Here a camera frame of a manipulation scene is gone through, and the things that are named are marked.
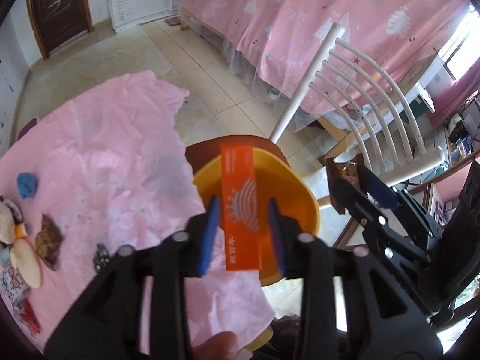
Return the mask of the operator thumb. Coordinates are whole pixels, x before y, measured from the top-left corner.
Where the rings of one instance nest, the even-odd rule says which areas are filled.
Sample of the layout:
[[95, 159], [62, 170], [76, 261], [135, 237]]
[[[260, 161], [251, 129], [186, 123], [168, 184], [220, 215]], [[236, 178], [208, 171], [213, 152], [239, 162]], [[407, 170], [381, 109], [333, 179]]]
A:
[[233, 360], [239, 351], [237, 336], [223, 331], [192, 349], [194, 360]]

